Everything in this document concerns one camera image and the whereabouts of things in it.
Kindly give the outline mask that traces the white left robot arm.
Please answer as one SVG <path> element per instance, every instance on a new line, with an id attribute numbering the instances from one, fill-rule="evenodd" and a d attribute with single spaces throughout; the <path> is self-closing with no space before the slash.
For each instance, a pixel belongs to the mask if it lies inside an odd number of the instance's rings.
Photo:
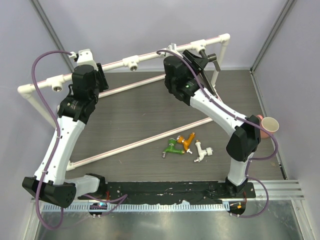
<path id="1" fill-rule="evenodd" d="M 69 93 L 60 103 L 57 122 L 60 138 L 53 136 L 45 157 L 32 177 L 25 177 L 22 187 L 33 197 L 40 188 L 39 199 L 68 208 L 74 199 L 90 194 L 100 200 L 107 192 L 105 177 L 87 173 L 66 179 L 67 166 L 75 144 L 98 103 L 99 93 L 109 88 L 102 65 L 79 65 L 71 75 Z"/>

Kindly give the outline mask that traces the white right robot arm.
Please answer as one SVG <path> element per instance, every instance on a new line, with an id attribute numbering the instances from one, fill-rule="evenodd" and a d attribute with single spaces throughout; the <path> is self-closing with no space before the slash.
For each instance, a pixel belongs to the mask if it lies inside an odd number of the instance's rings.
<path id="1" fill-rule="evenodd" d="M 261 142 L 260 121 L 254 115 L 247 117 L 231 109 L 200 83 L 199 77 L 204 76 L 204 68 L 213 57 L 199 57 L 188 50 L 183 56 L 166 53 L 164 84 L 176 99 L 207 115 L 229 135 L 226 151 L 231 162 L 225 190 L 236 198 L 243 193 L 248 181 L 245 176 L 248 160 Z"/>

